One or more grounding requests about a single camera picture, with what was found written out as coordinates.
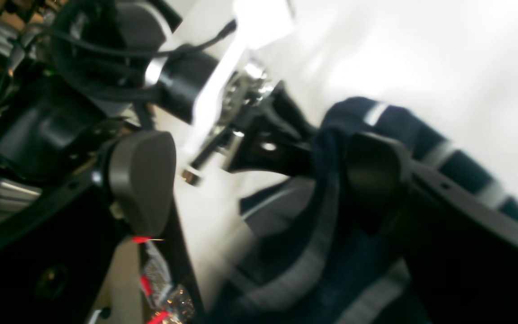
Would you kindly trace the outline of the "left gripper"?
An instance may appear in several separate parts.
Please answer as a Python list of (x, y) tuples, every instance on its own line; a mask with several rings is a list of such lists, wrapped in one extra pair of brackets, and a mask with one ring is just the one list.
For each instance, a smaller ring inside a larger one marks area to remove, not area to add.
[(181, 172), (181, 179), (197, 186), (215, 154), (225, 157), (230, 174), (267, 171), (286, 176), (311, 175), (311, 140), (317, 131), (290, 95), (286, 83), (275, 88), (263, 67), (249, 59), (228, 77), (219, 104), (196, 112), (196, 100), (218, 60), (190, 44), (179, 54), (154, 58), (145, 71), (145, 86), (154, 90), (148, 104), (156, 105), (192, 126), (196, 119), (213, 122), (210, 135)]

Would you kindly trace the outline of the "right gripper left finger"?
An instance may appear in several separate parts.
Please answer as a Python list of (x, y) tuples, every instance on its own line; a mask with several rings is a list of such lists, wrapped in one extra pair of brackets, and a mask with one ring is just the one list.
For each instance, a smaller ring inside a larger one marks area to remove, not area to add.
[(0, 223), (0, 324), (83, 324), (117, 247), (170, 217), (175, 143), (143, 130)]

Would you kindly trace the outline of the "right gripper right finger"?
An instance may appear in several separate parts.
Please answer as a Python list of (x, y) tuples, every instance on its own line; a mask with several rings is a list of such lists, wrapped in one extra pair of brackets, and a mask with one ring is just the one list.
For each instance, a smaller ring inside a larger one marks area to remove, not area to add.
[(347, 186), (364, 230), (401, 253), (434, 324), (518, 324), (518, 221), (369, 132), (348, 140)]

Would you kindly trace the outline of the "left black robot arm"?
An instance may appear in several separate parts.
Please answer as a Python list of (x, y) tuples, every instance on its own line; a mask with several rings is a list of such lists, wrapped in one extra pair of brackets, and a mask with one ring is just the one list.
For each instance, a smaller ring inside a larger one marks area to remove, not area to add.
[(85, 153), (85, 142), (107, 150), (107, 170), (99, 174), (107, 196), (121, 206), (128, 226), (151, 235), (169, 217), (175, 148), (169, 133), (142, 130), (111, 142), (91, 131), (109, 121), (94, 100), (131, 103), (140, 112), (161, 104), (193, 125), (185, 150), (203, 156), (225, 142), (229, 131), (249, 140), (236, 153), (235, 171), (308, 175), (311, 129), (294, 116), (297, 107), (281, 84), (263, 72), (237, 72), (246, 54), (290, 35), (293, 14), (285, 0), (236, 0), (234, 18), (216, 37), (199, 45), (161, 50), (164, 42), (140, 35), (121, 19), (126, 2), (74, 0), (52, 25), (38, 25), (50, 36), (55, 74), (20, 86), (0, 88), (0, 169), (14, 179), (57, 189)]

